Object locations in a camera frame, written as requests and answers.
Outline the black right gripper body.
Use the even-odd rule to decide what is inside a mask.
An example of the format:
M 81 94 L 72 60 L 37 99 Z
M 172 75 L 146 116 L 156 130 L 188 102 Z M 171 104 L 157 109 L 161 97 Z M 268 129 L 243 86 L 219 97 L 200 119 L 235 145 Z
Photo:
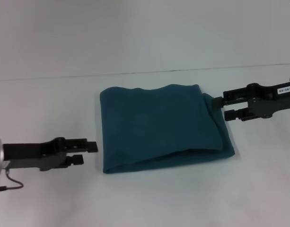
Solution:
M 246 88 L 248 109 L 259 118 L 270 118 L 277 111 L 290 109 L 290 83 L 274 86 L 253 83 Z

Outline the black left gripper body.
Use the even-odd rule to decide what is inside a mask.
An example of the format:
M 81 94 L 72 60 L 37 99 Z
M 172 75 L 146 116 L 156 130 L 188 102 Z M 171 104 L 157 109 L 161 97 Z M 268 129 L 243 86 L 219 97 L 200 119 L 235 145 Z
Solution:
M 3 144 L 4 160 L 8 169 L 39 168 L 48 171 L 66 168 L 65 138 L 44 143 Z

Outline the teal t-shirt with FREE print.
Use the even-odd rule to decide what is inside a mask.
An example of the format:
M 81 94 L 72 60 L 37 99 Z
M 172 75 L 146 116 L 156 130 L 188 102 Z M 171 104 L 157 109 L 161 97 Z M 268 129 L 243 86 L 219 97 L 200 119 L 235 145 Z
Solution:
M 103 172 L 137 172 L 234 156 L 222 111 L 214 109 L 212 101 L 198 85 L 102 91 Z

